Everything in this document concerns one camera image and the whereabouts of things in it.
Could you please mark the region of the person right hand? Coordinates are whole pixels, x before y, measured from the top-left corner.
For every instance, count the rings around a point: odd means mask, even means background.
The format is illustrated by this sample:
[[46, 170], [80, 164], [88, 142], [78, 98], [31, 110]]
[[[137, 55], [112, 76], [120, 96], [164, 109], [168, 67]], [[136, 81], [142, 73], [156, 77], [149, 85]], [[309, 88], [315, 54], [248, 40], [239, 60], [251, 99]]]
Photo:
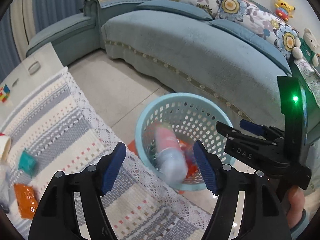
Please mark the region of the person right hand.
[[292, 234], [301, 233], [309, 223], [309, 215], [304, 209], [305, 197], [303, 190], [293, 186], [288, 191], [290, 208], [286, 214], [287, 223]]

